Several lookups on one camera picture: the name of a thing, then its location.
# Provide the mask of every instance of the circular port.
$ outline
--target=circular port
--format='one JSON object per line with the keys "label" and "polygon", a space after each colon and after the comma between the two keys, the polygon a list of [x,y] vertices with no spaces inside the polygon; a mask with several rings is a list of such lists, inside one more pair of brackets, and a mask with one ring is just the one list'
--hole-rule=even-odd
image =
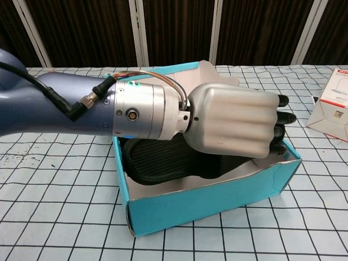
{"label": "circular port", "polygon": [[127,111],[127,117],[130,121],[136,121],[139,117],[139,113],[135,109],[130,109]]}

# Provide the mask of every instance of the robotic arm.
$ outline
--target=robotic arm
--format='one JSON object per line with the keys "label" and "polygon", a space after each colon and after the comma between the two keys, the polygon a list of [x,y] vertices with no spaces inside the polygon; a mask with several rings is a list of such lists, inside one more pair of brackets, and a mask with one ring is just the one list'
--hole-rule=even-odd
{"label": "robotic arm", "polygon": [[[163,86],[127,79],[143,73],[148,72],[121,72],[105,80],[51,72],[29,79],[21,62],[0,50],[0,135],[59,132],[171,140],[183,133],[187,144],[202,153],[265,158],[286,151],[284,125],[296,116],[277,108],[288,104],[287,96],[206,83],[187,97],[165,76],[156,75]],[[36,81],[46,89],[36,88]]]}

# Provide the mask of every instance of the black insole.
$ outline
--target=black insole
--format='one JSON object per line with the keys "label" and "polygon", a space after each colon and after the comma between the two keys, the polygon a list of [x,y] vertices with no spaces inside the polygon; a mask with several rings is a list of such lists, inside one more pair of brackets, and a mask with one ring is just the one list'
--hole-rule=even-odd
{"label": "black insole", "polygon": [[121,140],[123,169],[143,185],[187,176],[218,178],[251,158],[205,154],[192,149],[181,133],[172,140]]}

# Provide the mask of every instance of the dark curtain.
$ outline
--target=dark curtain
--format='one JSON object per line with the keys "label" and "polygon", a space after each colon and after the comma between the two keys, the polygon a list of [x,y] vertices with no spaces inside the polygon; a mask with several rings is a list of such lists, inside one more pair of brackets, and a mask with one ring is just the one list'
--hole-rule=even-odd
{"label": "dark curtain", "polygon": [[224,0],[216,64],[289,65],[313,0]]}
{"label": "dark curtain", "polygon": [[54,67],[136,66],[125,0],[28,0]]}
{"label": "dark curtain", "polygon": [[214,0],[144,0],[150,65],[209,60]]}
{"label": "dark curtain", "polygon": [[26,67],[41,67],[12,0],[1,0],[0,48],[16,56]]}
{"label": "dark curtain", "polygon": [[329,0],[304,64],[348,64],[348,0]]}

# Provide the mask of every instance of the grid pattern tablecloth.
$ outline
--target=grid pattern tablecloth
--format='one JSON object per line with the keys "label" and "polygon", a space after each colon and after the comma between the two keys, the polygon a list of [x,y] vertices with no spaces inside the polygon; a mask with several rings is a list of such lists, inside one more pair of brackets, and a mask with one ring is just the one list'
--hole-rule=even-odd
{"label": "grid pattern tablecloth", "polygon": [[[111,137],[1,137],[0,260],[348,260],[348,143],[305,127],[310,96],[335,67],[217,66],[240,85],[289,96],[283,110],[298,120],[286,139],[303,163],[281,195],[136,239],[123,216]],[[54,70],[97,77],[116,69]]]}

